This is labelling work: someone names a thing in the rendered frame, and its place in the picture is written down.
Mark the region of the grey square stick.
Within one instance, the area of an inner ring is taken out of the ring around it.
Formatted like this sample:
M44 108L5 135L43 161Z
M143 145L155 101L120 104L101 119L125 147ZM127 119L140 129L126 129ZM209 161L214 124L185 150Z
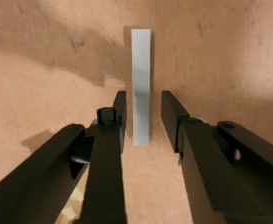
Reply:
M133 147L149 147L151 29L131 29Z

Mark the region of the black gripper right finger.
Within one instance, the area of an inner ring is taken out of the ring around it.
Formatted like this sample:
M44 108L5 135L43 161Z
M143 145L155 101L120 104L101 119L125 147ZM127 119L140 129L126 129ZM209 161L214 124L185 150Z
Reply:
M162 90L161 119L193 224L273 224L273 144L232 121L190 116L170 90Z

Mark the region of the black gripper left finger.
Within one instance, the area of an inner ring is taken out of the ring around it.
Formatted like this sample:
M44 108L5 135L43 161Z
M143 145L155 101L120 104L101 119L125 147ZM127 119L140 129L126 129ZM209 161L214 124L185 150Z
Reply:
M0 224L55 224L88 166L79 219L72 224L128 224L121 157L126 91L96 114L88 128L61 128L0 180Z

